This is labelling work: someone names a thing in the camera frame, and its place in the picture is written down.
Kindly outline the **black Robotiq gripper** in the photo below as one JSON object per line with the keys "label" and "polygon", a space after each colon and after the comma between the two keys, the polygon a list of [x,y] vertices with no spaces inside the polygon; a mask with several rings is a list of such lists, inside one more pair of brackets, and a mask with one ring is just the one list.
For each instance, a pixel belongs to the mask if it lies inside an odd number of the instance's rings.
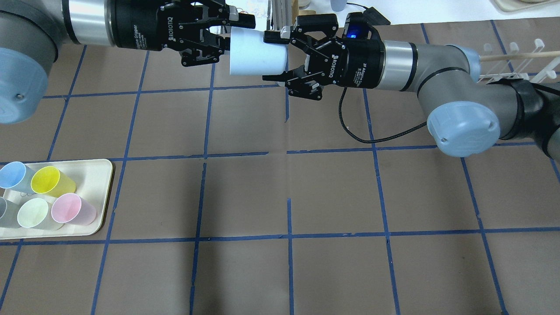
{"label": "black Robotiq gripper", "polygon": [[[113,41],[126,49],[161,51],[180,47],[184,67],[213,64],[231,48],[231,39],[212,26],[256,28],[252,14],[242,14],[224,0],[115,0]],[[186,29],[201,29],[180,38]]]}

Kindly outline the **second black Robotiq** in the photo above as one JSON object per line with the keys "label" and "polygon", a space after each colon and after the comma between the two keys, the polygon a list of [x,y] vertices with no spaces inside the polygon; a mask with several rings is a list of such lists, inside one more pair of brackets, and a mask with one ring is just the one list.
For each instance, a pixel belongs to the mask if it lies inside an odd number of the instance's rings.
{"label": "second black Robotiq", "polygon": [[305,67],[263,75],[264,81],[284,86],[289,96],[322,100],[326,84],[347,88],[375,88],[381,81],[385,46],[382,40],[336,37],[336,14],[301,15],[286,31],[266,31],[266,44],[292,45],[318,61],[316,72]]}

